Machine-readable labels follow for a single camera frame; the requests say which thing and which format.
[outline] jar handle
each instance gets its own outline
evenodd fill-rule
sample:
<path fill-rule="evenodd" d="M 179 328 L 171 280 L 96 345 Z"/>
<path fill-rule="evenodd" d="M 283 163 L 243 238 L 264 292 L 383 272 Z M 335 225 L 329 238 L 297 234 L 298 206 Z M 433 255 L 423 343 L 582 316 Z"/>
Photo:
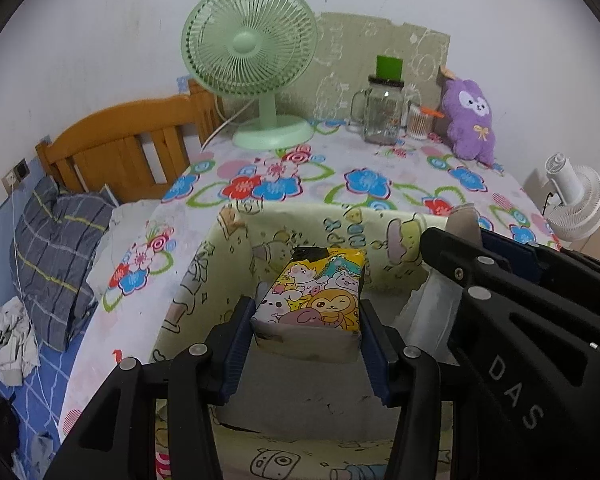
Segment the jar handle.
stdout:
<path fill-rule="evenodd" d="M 365 118 L 364 118 L 364 114 L 362 117 L 355 117 L 353 114 L 353 105 L 354 102 L 356 100 L 356 96 L 359 94 L 364 94 L 365 97 L 368 95 L 368 93 L 370 92 L 370 88 L 365 88 L 362 90 L 358 90 L 355 94 L 353 94 L 353 97 L 351 98 L 351 106 L 349 109 L 349 124 L 354 124 L 354 125 L 360 125 L 362 123 L 365 122 Z"/>

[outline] cartoon packaging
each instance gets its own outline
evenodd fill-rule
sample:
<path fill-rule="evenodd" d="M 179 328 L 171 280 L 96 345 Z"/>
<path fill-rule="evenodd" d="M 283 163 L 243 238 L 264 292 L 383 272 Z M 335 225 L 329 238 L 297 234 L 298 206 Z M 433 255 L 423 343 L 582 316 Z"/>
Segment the cartoon packaging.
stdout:
<path fill-rule="evenodd" d="M 296 247 L 251 317 L 258 346 L 295 359 L 355 361 L 364 263 L 354 249 Z"/>

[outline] glass jar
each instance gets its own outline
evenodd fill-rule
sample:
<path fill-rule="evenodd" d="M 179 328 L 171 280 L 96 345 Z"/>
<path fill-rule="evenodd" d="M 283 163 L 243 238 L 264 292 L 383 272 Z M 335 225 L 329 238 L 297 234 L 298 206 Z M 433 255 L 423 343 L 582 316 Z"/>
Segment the glass jar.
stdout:
<path fill-rule="evenodd" d="M 400 135 L 400 120 L 404 107 L 404 81 L 369 76 L 369 88 L 360 90 L 351 99 L 351 120 L 362 124 L 363 137 L 374 144 L 395 144 Z M 355 116 L 354 103 L 365 96 L 362 116 Z"/>

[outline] green desk fan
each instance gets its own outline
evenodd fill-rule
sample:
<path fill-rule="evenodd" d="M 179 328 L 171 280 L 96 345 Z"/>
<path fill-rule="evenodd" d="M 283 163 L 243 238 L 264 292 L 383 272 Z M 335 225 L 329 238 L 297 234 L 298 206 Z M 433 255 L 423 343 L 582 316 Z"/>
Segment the green desk fan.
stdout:
<path fill-rule="evenodd" d="M 273 150 L 311 139 L 300 117 L 276 114 L 274 93 L 309 66 L 317 39 L 304 0 L 202 0 L 182 31 L 191 75 L 219 96 L 259 99 L 260 116 L 241 124 L 234 144 Z"/>

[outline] purple plush toy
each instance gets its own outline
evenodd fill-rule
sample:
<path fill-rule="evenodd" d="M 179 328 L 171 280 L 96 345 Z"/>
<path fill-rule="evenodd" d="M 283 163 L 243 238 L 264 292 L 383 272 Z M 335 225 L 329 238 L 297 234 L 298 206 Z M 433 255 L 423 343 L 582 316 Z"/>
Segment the purple plush toy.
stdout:
<path fill-rule="evenodd" d="M 482 90 L 475 81 L 443 73 L 451 77 L 445 85 L 442 109 L 451 119 L 446 134 L 454 142 L 454 153 L 458 158 L 475 158 L 490 166 L 496 138 L 491 129 L 491 109 Z"/>

